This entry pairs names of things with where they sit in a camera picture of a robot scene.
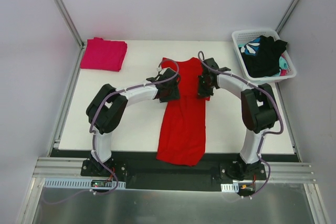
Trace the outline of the red t shirt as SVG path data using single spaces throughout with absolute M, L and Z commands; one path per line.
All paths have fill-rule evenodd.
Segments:
M 195 166 L 206 147 L 206 99 L 198 96 L 198 76 L 202 74 L 197 58 L 177 62 L 180 98 L 167 103 L 160 130 L 156 159 Z

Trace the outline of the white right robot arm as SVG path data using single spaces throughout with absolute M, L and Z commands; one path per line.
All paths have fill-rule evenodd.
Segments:
M 269 84 L 256 85 L 220 68 L 214 58 L 201 59 L 202 74 L 198 76 L 198 95 L 211 97 L 214 89 L 224 89 L 240 99 L 242 120 L 246 127 L 243 147 L 236 162 L 226 168 L 226 176 L 235 180 L 252 177 L 264 168 L 261 149 L 266 135 L 281 134 L 283 123 Z

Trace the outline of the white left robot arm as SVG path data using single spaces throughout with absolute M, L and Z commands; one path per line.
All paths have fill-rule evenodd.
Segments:
M 86 109 L 92 134 L 92 150 L 87 164 L 83 164 L 83 176 L 108 176 L 113 169 L 110 144 L 112 132 L 119 126 L 127 107 L 158 99 L 161 103 L 180 98 L 180 74 L 177 70 L 165 68 L 155 77 L 147 78 L 142 84 L 116 89 L 105 84 L 98 91 Z

